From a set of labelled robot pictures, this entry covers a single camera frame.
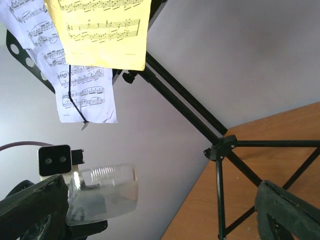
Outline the clear plastic metronome cover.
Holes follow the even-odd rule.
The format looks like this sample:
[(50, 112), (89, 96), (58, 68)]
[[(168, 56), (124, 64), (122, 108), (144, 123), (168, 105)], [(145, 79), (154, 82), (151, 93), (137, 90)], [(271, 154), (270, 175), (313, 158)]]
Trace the clear plastic metronome cover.
[(73, 172), (68, 185), (69, 226), (93, 224), (130, 213), (138, 202), (132, 164), (100, 166)]

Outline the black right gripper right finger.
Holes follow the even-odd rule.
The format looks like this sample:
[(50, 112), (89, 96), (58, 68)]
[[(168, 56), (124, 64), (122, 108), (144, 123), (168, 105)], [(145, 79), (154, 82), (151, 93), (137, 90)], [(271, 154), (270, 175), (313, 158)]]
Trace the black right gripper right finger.
[(261, 240), (320, 238), (320, 210), (271, 181), (259, 185), (254, 209)]

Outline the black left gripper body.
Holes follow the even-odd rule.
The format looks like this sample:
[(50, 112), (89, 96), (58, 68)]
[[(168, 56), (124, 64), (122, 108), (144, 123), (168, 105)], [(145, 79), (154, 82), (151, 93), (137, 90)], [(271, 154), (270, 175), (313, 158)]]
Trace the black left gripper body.
[(64, 240), (86, 240), (87, 237), (99, 234), (108, 227), (108, 221), (70, 220), (66, 222)]

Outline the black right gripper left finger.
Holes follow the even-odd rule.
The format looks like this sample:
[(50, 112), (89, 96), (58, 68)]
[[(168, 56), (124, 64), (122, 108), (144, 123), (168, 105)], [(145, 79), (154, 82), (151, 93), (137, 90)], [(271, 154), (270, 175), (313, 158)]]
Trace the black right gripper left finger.
[(0, 238), (16, 240), (49, 217), (41, 240), (65, 236), (69, 208), (68, 187), (62, 175), (53, 175), (0, 201)]

